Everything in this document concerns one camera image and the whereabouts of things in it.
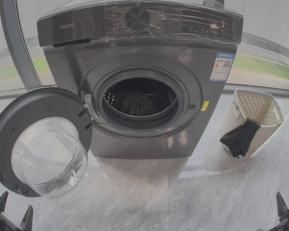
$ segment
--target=front-load washing machine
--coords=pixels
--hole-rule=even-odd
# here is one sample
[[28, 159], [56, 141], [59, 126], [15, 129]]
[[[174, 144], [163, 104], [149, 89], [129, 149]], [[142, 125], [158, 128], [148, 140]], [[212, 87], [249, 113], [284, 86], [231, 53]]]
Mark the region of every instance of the front-load washing machine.
[[57, 197], [96, 157], [188, 157], [220, 98], [243, 18], [212, 0], [73, 0], [37, 22], [57, 87], [0, 114], [0, 182]]

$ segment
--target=gray tile floor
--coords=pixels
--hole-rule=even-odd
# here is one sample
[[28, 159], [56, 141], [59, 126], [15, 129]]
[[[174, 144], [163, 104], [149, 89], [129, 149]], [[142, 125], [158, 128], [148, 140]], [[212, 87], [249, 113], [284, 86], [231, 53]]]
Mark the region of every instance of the gray tile floor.
[[[276, 98], [286, 119], [254, 157], [233, 158], [219, 142], [231, 104], [224, 94], [190, 158], [94, 158], [82, 181], [56, 198], [9, 194], [5, 214], [17, 225], [27, 206], [35, 230], [269, 229], [277, 221], [276, 193], [289, 206], [289, 98]], [[0, 110], [10, 100], [0, 100]], [[0, 184], [0, 195], [5, 188]]]

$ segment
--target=washing machine door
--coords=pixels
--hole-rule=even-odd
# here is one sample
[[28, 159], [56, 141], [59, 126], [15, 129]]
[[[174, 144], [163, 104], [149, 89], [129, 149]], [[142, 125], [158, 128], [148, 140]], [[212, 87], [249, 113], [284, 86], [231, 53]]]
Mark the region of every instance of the washing machine door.
[[90, 114], [57, 87], [29, 91], [0, 113], [0, 182], [26, 197], [59, 197], [82, 179], [92, 140]]

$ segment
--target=laundry basket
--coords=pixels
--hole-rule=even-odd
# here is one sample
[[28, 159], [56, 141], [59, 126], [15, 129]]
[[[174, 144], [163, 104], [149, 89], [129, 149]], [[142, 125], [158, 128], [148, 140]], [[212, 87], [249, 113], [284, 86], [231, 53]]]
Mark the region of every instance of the laundry basket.
[[230, 109], [220, 128], [221, 137], [236, 127], [243, 125], [246, 118], [258, 121], [261, 128], [252, 140], [249, 151], [257, 150], [284, 123], [275, 98], [267, 93], [236, 89]]

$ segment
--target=aux logo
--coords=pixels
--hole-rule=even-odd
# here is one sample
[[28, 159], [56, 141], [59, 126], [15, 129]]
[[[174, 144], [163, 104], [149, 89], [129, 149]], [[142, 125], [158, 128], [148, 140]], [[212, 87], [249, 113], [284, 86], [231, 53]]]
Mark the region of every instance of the aux logo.
[[68, 25], [65, 24], [65, 25], [62, 25], [62, 26], [60, 27], [60, 30], [61, 30], [61, 29], [65, 29], [65, 28], [69, 28], [69, 27], [72, 27], [72, 26], [74, 26], [73, 23], [69, 23]]

